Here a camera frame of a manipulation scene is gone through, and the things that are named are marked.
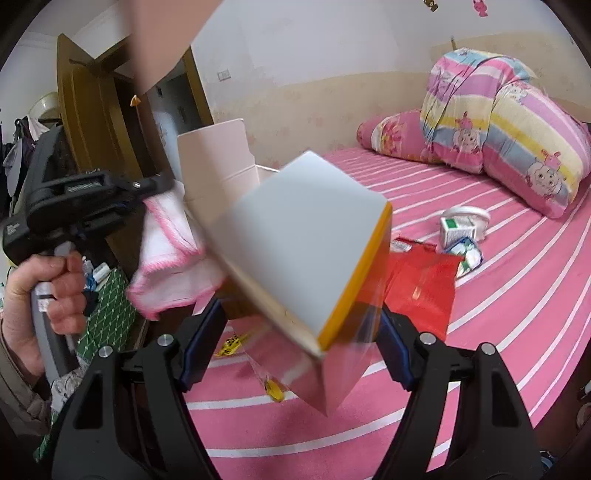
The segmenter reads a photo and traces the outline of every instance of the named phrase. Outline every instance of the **white container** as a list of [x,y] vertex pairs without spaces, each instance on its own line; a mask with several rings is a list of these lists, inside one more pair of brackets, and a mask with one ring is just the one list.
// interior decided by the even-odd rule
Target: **white container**
[[449,247],[460,238],[476,237],[476,224],[469,217],[451,217],[440,219],[439,243],[441,248]]

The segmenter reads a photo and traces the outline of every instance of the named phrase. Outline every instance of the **ceiling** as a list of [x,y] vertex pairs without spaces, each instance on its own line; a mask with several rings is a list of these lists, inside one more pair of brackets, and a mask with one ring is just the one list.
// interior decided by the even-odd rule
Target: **ceiling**
[[51,0],[29,25],[28,30],[56,37],[74,36],[117,0]]

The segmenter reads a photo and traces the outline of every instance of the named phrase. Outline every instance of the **white towel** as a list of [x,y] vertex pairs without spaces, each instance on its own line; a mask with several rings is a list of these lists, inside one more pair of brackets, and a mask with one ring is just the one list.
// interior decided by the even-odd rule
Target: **white towel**
[[225,276],[189,225],[183,196],[183,184],[176,181],[173,190],[144,201],[139,267],[127,297],[149,320],[173,307],[194,304],[194,312],[201,312]]

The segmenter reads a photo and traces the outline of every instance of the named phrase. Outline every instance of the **doorway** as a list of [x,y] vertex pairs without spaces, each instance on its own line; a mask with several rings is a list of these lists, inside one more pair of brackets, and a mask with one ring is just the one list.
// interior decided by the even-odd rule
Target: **doorway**
[[146,96],[174,177],[182,181],[177,137],[207,124],[194,101],[184,61],[179,60],[169,74],[148,90]]

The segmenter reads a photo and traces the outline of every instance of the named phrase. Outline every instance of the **clothing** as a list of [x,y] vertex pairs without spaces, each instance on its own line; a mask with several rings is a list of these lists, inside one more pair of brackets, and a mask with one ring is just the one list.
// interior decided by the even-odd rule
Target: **clothing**
[[49,432],[50,406],[23,380],[1,332],[0,321],[0,410],[23,448],[33,454]]

